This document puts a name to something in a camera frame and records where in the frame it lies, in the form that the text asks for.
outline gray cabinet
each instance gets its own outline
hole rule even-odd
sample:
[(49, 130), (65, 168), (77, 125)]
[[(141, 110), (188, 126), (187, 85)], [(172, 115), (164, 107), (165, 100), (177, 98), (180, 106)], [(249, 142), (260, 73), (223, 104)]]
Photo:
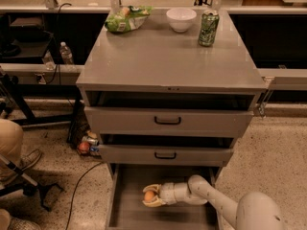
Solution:
[(177, 34), (165, 12), (128, 34), (103, 28), (77, 81), (114, 179), (106, 229), (220, 229), (210, 205), (150, 209), (142, 190), (192, 174), (214, 185), (266, 89), (226, 11), (209, 48), (199, 20)]

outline green snack bag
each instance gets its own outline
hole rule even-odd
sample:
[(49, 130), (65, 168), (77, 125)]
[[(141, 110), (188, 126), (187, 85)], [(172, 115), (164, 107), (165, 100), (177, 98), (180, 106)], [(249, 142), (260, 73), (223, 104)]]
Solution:
[(151, 6), (128, 6), (108, 16), (105, 26), (112, 33), (126, 33), (138, 29), (152, 11)]

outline bottom drawer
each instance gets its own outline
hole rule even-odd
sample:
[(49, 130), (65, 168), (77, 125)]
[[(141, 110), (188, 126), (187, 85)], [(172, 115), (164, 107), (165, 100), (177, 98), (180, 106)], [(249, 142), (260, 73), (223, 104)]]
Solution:
[(145, 186), (186, 182), (193, 174), (211, 182), (208, 167), (117, 165), (106, 229), (219, 230), (216, 210), (208, 203), (201, 206), (179, 203), (156, 208), (142, 203)]

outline speckled floor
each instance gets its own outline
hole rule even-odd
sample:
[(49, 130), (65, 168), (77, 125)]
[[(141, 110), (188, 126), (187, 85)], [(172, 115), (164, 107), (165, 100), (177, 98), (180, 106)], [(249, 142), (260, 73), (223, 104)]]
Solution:
[[(0, 198), (0, 207), (37, 222), (42, 229), (65, 229), (78, 180), (101, 162), (80, 157), (70, 148), (66, 143), (68, 128), (68, 124), (24, 127), (24, 152), (36, 148), (44, 152), (28, 174), (42, 184), (58, 182), (65, 189), (53, 210), (43, 210), (38, 195), (27, 197), (17, 192)], [(289, 230), (307, 229), (306, 144), (307, 104), (269, 104), (267, 117), (255, 116), (237, 143), (217, 188), (235, 200), (250, 191), (263, 192), (278, 203)], [(105, 229), (111, 183), (105, 164), (83, 177), (74, 196), (68, 229)], [(224, 229), (232, 228), (224, 221)]]

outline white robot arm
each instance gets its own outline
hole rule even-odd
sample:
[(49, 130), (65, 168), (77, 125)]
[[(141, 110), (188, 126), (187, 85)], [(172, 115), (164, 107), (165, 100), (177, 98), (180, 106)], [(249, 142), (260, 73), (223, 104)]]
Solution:
[(143, 203), (148, 207), (186, 202), (202, 205), (207, 201), (236, 230), (286, 230), (278, 205), (267, 195), (252, 192), (239, 203), (213, 188), (203, 177), (193, 175), (187, 183), (153, 184), (144, 188)]

